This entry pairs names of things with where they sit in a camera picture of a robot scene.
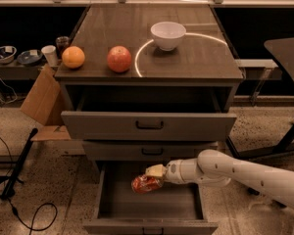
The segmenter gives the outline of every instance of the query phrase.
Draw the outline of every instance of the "black cable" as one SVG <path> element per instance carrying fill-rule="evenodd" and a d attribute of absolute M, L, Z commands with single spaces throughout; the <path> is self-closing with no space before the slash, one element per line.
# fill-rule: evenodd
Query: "black cable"
<path fill-rule="evenodd" d="M 12 207 L 12 213 L 18 218 L 18 220 L 20 221 L 20 223 L 29 230 L 29 235 L 31 234 L 32 231 L 45 231 L 45 230 L 47 230 L 54 223 L 54 221 L 56 220 L 57 215 L 58 215 L 58 209 L 57 209 L 57 207 L 54 204 L 52 204 L 52 203 L 42 204 L 39 208 L 37 208 L 37 210 L 36 210 L 36 212 L 35 212 L 32 220 L 31 220 L 31 225 L 29 226 L 29 225 L 25 224 L 22 221 L 22 219 L 19 216 L 18 209 L 12 204 L 11 200 L 8 199 L 8 201 L 9 201 L 11 207 Z M 50 224 L 48 224 L 46 227 L 43 227 L 43 228 L 33 228 L 33 225 L 34 225 L 34 222 L 35 222 L 35 219 L 36 219 L 37 214 L 39 213 L 40 209 L 43 208 L 43 207 L 45 207 L 45 206 L 50 206 L 50 207 L 54 208 L 54 210 L 56 211 L 53 219 L 51 220 Z"/>
<path fill-rule="evenodd" d="M 6 146 L 6 148 L 7 148 L 7 150 L 8 150 L 8 153 L 9 153 L 10 160 L 11 160 L 11 162 L 12 162 L 13 160 L 12 160 L 11 151 L 10 151 L 10 149 L 9 149 L 9 146 L 8 146 L 7 143 L 2 139 L 1 136 L 0 136 L 0 140 L 1 140 L 2 143 Z"/>
<path fill-rule="evenodd" d="M 1 81 L 1 83 L 2 83 L 4 86 L 6 86 L 6 87 L 9 88 L 10 90 L 12 90 L 12 91 L 13 91 L 13 94 L 14 94 L 14 96 L 15 96 L 15 99 L 12 99 L 12 100 L 10 100 L 10 101 L 8 101 L 8 102 L 7 102 L 7 101 L 3 101 L 3 103 L 4 103 L 5 105 L 7 105 L 7 104 L 10 104 L 10 103 L 16 102 L 16 101 L 18 100 L 18 95 L 17 95 L 16 91 L 14 90 L 14 88 L 12 88 L 11 86 L 7 85 L 7 84 L 2 80 L 1 76 L 0 76 L 0 81 Z"/>
<path fill-rule="evenodd" d="M 2 138 L 1 136 L 0 136 L 0 140 L 2 141 L 2 143 L 6 146 L 6 148 L 7 148 L 7 150 L 8 150 L 8 153 L 9 153 L 9 156 L 10 156 L 10 160 L 11 160 L 11 168 L 12 168 L 12 162 L 13 162 L 13 159 L 12 159 L 12 155 L 11 155 L 11 151 L 10 151 L 10 149 L 9 149 L 9 146 L 7 145 L 7 143 L 3 140 L 3 138 Z M 31 234 L 32 231 L 44 231 L 44 230 L 47 230 L 47 229 L 48 229 L 48 228 L 54 223 L 54 221 L 56 220 L 57 215 L 58 215 L 58 209 L 57 209 L 57 207 L 56 207 L 54 204 L 52 204 L 52 203 L 44 203 L 44 204 L 42 204 L 40 207 L 38 207 L 38 208 L 36 209 L 36 212 L 35 212 L 35 214 L 34 214 L 32 220 L 31 220 L 31 225 L 28 226 L 28 225 L 25 224 L 25 223 L 22 221 L 22 219 L 20 218 L 20 216 L 19 216 L 19 212 L 18 212 L 18 209 L 17 209 L 15 206 L 13 206 L 13 204 L 12 204 L 10 198 L 8 198 L 8 201 L 9 201 L 11 207 L 12 207 L 12 213 L 18 218 L 18 220 L 20 221 L 20 223 L 21 223 L 23 226 L 25 226 L 27 229 L 29 229 L 29 235 Z M 35 222 L 35 219 L 36 219 L 37 214 L 39 213 L 40 209 L 43 208 L 43 207 L 45 207 L 45 206 L 51 206 L 52 208 L 54 208 L 55 211 L 56 211 L 55 216 L 53 217 L 53 219 L 52 219 L 52 221 L 50 222 L 50 224 L 47 225 L 46 227 L 39 228 L 39 229 L 33 228 L 33 225 L 34 225 L 34 222 Z"/>
<path fill-rule="evenodd" d="M 6 175 L 8 175 L 9 172 L 11 171 L 11 169 L 12 169 L 13 159 L 12 159 L 12 155 L 11 155 L 11 151 L 10 151 L 9 146 L 7 145 L 7 143 L 3 140 L 3 138 L 2 138 L 1 136 L 0 136 L 0 140 L 1 140 L 1 142 L 5 145 L 5 147 L 7 148 L 7 151 L 8 151 L 8 153 L 9 153 L 9 157 L 10 157 L 10 161 L 11 161 L 11 163 L 10 163 L 10 168 L 9 168 L 9 170 L 8 170 L 7 173 L 6 173 Z"/>

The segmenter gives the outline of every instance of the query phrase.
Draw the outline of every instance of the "cabinet top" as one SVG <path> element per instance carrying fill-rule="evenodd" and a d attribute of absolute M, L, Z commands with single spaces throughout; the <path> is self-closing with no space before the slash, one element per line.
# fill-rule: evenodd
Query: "cabinet top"
<path fill-rule="evenodd" d="M 173 51 L 160 50 L 152 40 L 151 26 L 163 21 L 177 22 L 186 28 L 185 38 Z M 58 80 L 242 79 L 207 5 L 92 5 L 72 45 L 84 51 L 85 62 L 78 70 L 61 64 L 56 73 Z M 132 56 L 131 67 L 124 73 L 108 69 L 107 54 L 117 45 L 126 47 Z"/>

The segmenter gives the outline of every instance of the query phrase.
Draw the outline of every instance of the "cardboard box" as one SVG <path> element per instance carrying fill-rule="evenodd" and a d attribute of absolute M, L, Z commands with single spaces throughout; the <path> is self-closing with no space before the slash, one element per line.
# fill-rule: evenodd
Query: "cardboard box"
<path fill-rule="evenodd" d="M 65 102 L 54 74 L 45 65 L 21 106 L 23 113 L 43 125 L 32 141 L 71 140 L 61 119 Z"/>

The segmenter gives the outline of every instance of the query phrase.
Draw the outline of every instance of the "red apple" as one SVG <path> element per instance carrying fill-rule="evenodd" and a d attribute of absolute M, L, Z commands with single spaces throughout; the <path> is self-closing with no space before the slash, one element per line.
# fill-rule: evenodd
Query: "red apple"
<path fill-rule="evenodd" d="M 115 46 L 108 53 L 107 63 L 112 71 L 117 73 L 125 72 L 130 68 L 130 52 L 123 46 Z"/>

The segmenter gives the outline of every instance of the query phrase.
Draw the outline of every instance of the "drawer cabinet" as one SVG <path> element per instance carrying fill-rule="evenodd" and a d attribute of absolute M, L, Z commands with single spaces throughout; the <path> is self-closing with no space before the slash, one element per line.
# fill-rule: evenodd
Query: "drawer cabinet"
<path fill-rule="evenodd" d="M 150 27 L 179 22 L 188 35 L 173 51 L 160 50 Z M 73 40 L 85 53 L 78 70 L 60 65 L 71 138 L 83 140 L 98 172 L 90 234 L 213 234 L 197 185 L 166 183 L 135 194 L 130 182 L 150 165 L 194 158 L 225 141 L 236 116 L 228 110 L 243 76 L 209 6 L 93 4 Z M 107 68 L 108 51 L 129 49 L 127 72 Z"/>

